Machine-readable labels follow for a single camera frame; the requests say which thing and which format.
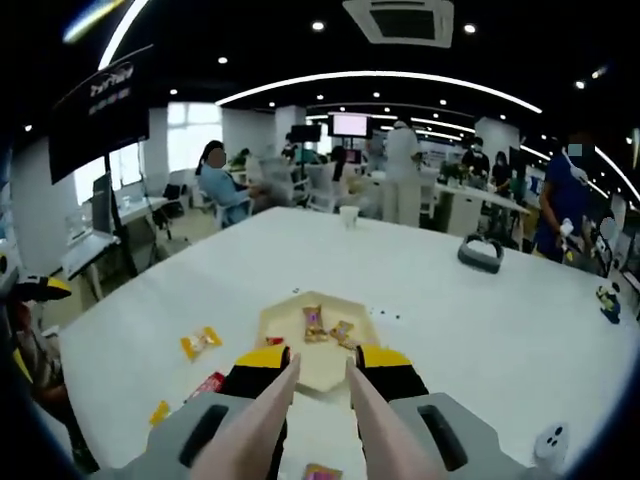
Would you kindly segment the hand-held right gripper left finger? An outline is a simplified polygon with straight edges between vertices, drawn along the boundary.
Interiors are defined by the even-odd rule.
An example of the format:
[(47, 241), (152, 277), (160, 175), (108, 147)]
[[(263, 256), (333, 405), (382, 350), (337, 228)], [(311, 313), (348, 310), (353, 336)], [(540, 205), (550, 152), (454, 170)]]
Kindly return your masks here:
[(284, 344), (236, 360), (218, 392), (186, 400), (154, 427), (144, 452), (94, 479), (274, 479), (292, 403), (292, 358)]

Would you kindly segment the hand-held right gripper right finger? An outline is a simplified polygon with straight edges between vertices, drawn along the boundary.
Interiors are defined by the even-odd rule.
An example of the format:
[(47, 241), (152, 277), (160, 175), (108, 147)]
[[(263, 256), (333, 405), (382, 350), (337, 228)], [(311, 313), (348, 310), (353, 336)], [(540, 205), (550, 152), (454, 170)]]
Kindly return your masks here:
[(444, 393), (428, 391), (402, 353), (361, 345), (354, 411), (369, 479), (548, 479), (502, 451), (496, 430)]

